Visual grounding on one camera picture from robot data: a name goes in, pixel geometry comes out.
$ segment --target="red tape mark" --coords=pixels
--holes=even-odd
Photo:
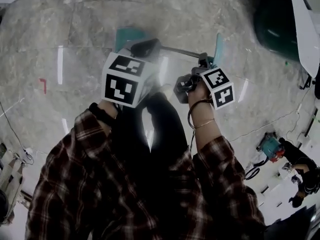
[[[39,78],[40,82],[44,83],[44,94],[47,94],[47,80],[43,78]]]

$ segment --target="white panel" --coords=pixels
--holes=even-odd
[[[315,31],[320,35],[320,13],[314,13],[312,10],[309,11],[312,23]]]
[[[299,58],[305,70],[315,78],[320,63],[320,41],[304,0],[292,0]]]

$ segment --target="black wristband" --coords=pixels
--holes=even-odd
[[[98,107],[97,103],[92,103],[89,107],[89,111],[95,115],[96,119],[104,122],[108,126],[112,127],[115,124],[115,119],[106,113],[103,109]]]

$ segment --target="flannel shirt sleeve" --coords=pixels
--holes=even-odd
[[[90,111],[47,156],[29,208],[25,239],[87,239],[101,192],[95,171],[109,141]]]
[[[193,162],[204,198],[223,234],[232,239],[259,239],[265,229],[264,217],[255,192],[244,184],[245,171],[231,144],[218,137],[204,146]]]

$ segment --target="metal rod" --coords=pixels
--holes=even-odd
[[[161,49],[166,50],[166,51],[170,51],[170,52],[188,55],[188,56],[195,57],[195,58],[199,58],[199,56],[200,56],[200,54],[192,52],[192,51],[181,50],[181,49],[176,49],[176,48],[171,48],[171,47],[166,47],[166,46],[162,46]]]

